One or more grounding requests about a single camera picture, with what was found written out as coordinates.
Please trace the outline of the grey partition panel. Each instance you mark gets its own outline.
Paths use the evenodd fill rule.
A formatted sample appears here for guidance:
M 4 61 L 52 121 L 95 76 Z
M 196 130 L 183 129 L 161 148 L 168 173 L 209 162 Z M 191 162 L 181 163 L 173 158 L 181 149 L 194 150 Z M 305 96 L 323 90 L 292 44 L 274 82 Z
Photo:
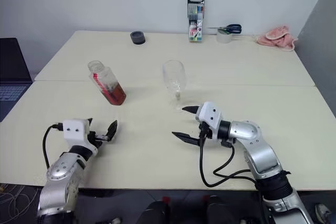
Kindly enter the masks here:
M 318 0 L 299 34 L 296 53 L 336 116 L 336 0 Z

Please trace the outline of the grey sneaker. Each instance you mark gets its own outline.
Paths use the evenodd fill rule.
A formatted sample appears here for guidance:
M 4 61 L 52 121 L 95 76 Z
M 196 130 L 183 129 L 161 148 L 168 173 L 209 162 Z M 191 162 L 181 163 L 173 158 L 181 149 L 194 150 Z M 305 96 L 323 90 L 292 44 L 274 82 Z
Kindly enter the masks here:
M 315 215 L 319 223 L 321 224 L 333 224 L 333 213 L 324 204 L 316 204 L 314 207 Z

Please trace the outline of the clear bottle with red label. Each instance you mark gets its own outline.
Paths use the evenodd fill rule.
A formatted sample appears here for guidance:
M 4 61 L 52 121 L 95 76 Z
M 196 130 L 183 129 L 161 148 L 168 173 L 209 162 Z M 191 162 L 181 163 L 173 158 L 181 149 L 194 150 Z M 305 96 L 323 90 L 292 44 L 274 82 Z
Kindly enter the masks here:
M 94 60 L 88 63 L 88 69 L 90 79 L 108 102 L 112 105 L 122 105 L 127 96 L 111 68 L 101 61 Z

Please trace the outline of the dark laptop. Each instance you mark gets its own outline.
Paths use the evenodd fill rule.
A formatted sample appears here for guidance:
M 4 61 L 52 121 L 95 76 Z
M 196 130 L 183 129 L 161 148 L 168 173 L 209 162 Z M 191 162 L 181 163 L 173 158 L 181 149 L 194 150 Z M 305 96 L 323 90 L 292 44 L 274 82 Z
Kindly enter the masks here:
M 32 84 L 18 40 L 0 38 L 0 122 Z

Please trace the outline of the pink cloth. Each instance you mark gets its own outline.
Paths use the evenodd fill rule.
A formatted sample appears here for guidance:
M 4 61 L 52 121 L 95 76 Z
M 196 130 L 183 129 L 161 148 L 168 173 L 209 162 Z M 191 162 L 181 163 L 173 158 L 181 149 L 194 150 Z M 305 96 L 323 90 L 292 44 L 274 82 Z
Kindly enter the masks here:
M 277 47 L 283 51 L 294 51 L 297 40 L 287 26 L 280 26 L 259 36 L 256 42 L 263 46 Z

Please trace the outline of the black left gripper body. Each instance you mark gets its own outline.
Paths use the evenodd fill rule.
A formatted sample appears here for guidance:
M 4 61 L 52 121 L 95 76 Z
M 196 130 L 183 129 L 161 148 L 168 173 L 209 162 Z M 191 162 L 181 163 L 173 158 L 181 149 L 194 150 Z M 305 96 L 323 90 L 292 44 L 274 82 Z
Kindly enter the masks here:
M 88 134 L 88 141 L 95 148 L 100 148 L 103 142 L 109 141 L 109 138 L 107 135 L 101 135 L 101 134 L 97 134 L 95 131 L 90 131 L 90 133 Z

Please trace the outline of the blue handled scissors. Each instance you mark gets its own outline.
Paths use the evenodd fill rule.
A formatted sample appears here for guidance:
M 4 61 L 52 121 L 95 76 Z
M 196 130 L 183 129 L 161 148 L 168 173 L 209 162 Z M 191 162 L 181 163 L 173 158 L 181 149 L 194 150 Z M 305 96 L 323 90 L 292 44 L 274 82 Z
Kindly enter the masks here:
M 209 27 L 209 29 L 216 29 L 222 34 L 241 34 L 242 27 L 240 24 L 230 24 L 223 27 Z

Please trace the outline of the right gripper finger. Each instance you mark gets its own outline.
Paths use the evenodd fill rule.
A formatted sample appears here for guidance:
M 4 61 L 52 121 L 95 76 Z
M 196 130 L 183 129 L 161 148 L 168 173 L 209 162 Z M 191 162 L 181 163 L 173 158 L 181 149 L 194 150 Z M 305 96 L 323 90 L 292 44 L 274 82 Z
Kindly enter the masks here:
M 187 111 L 192 114 L 197 114 L 200 106 L 199 105 L 193 105 L 193 106 L 185 106 L 182 108 L 183 111 Z
M 190 135 L 188 135 L 186 133 L 172 132 L 172 134 L 174 136 L 176 136 L 177 138 L 179 138 L 181 141 L 185 142 L 185 143 L 196 145 L 196 146 L 199 146 L 199 144 L 200 144 L 200 139 L 193 138 L 193 137 L 191 137 Z

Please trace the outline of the clear tape roll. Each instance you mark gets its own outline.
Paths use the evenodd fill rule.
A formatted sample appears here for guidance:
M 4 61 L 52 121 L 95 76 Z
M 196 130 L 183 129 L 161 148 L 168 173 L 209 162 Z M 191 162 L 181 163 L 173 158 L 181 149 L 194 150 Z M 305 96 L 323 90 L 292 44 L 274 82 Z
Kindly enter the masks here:
M 224 29 L 218 29 L 216 33 L 216 40 L 218 43 L 227 44 L 231 42 L 233 34 Z

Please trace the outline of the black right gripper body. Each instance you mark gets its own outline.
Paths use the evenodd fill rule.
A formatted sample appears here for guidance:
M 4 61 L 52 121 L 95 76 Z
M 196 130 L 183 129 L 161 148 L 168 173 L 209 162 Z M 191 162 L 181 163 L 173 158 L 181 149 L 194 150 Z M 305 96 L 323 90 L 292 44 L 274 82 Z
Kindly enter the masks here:
M 209 128 L 209 125 L 206 122 L 201 122 L 199 124 L 199 139 L 212 139 L 212 130 Z

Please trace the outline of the marker pen set case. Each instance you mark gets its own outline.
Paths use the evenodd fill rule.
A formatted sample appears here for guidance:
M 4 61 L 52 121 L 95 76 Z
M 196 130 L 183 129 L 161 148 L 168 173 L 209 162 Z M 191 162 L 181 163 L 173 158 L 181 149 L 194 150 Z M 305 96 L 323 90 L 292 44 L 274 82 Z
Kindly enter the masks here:
M 202 42 L 205 0 L 187 0 L 188 39 Z

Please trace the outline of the black round lid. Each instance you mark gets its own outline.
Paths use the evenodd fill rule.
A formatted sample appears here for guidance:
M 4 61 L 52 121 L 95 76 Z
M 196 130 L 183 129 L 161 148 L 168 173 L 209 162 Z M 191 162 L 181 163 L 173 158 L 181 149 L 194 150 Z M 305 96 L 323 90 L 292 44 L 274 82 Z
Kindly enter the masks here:
M 145 43 L 145 36 L 142 31 L 133 31 L 130 34 L 130 37 L 131 37 L 132 42 L 136 45 L 141 45 Z

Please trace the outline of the dark rounded shape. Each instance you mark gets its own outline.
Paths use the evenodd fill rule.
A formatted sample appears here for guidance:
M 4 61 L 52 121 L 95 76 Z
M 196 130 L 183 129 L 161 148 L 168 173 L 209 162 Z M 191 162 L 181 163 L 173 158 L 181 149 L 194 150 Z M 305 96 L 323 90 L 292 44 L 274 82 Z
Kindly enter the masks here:
M 169 224 L 170 207 L 164 201 L 150 203 L 141 213 L 136 224 Z

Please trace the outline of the clear wine glass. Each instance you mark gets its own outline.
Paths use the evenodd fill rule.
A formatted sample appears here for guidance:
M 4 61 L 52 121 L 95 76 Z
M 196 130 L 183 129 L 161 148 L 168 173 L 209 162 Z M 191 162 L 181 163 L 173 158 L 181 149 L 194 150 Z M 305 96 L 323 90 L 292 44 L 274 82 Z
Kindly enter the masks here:
M 168 60 L 162 66 L 163 82 L 174 108 L 182 107 L 182 99 L 187 86 L 185 67 L 178 60 Z

